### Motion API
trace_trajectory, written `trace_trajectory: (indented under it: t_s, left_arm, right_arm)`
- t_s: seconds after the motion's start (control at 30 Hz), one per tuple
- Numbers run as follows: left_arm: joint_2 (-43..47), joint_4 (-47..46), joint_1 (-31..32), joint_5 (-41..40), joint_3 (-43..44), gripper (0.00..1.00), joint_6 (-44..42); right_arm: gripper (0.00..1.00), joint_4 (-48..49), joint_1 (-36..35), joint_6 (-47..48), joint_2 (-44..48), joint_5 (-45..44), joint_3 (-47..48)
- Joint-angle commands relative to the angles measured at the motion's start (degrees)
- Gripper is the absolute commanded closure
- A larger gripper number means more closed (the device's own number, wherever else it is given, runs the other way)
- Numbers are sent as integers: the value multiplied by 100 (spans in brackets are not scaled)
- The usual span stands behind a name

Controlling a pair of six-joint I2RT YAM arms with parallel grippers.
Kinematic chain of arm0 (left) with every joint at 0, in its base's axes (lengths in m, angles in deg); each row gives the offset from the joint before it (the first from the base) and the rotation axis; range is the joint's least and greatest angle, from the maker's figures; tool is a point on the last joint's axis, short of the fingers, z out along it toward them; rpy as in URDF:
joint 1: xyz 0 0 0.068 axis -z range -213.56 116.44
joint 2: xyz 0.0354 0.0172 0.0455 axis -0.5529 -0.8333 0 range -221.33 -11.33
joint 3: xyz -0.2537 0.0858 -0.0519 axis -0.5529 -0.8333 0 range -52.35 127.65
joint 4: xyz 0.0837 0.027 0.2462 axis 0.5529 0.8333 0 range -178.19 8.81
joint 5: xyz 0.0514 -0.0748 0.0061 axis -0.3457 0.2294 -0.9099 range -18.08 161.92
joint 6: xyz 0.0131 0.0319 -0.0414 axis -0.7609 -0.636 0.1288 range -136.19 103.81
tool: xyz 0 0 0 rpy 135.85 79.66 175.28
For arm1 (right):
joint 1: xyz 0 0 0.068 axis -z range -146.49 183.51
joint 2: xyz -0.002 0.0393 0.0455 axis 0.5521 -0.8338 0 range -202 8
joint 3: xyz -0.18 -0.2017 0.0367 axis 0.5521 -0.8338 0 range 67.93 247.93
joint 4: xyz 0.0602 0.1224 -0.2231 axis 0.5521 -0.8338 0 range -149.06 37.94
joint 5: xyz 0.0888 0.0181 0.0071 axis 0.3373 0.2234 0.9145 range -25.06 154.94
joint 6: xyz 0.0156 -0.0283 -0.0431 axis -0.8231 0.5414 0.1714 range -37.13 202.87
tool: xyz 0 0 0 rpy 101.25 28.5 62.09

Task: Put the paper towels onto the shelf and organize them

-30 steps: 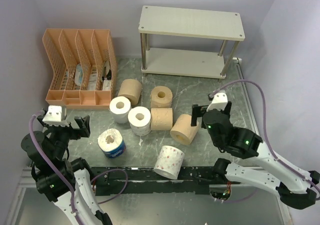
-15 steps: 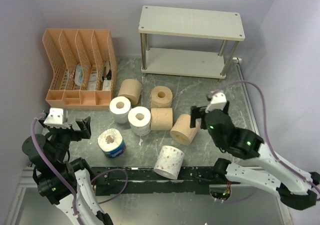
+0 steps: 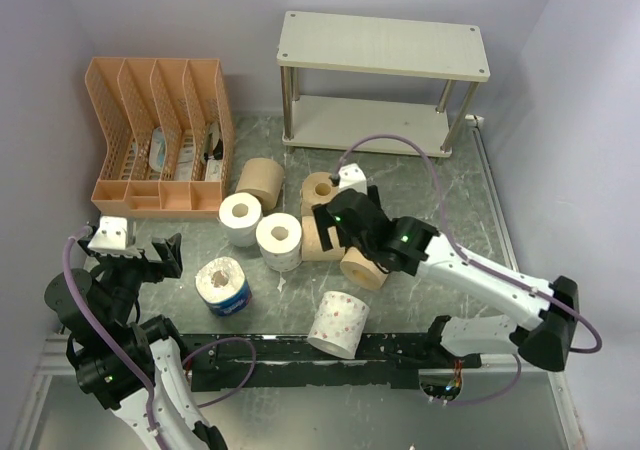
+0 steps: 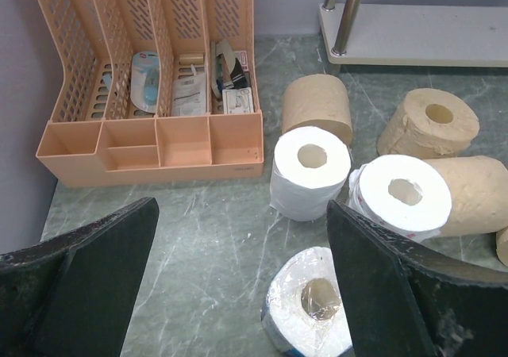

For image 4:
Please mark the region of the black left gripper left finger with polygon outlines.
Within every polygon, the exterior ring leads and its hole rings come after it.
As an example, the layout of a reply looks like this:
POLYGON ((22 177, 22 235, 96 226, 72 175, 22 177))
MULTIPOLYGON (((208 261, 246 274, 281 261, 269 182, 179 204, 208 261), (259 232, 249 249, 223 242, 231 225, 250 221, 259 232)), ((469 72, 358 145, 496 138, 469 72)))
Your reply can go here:
POLYGON ((118 356, 159 218, 155 198, 1 256, 3 356, 118 356))

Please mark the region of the white roll red dots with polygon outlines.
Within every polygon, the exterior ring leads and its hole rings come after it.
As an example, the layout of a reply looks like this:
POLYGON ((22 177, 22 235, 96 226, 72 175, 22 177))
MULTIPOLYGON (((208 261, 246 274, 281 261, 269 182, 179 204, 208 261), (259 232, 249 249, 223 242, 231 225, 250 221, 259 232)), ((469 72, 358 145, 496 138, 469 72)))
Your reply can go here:
POLYGON ((446 181, 428 163, 408 155, 382 155, 354 170, 347 205, 413 241, 441 234, 452 212, 446 181))

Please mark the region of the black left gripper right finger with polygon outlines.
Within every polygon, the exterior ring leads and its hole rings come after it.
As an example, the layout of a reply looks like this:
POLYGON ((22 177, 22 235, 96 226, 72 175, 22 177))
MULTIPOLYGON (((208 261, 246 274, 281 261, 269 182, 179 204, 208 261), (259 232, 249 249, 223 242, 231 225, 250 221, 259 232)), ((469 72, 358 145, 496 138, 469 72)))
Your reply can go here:
POLYGON ((443 255, 329 202, 326 228, 357 356, 505 356, 507 274, 443 255))

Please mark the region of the plain white paper roll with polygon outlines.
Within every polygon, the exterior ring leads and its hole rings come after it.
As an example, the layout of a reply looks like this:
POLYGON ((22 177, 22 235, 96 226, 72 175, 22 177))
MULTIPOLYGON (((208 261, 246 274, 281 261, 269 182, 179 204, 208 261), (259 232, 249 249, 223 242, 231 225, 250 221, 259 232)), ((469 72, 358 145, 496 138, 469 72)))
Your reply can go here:
POLYGON ((284 133, 274 150, 270 207, 293 221, 317 220, 351 166, 348 146, 331 132, 305 126, 284 133))

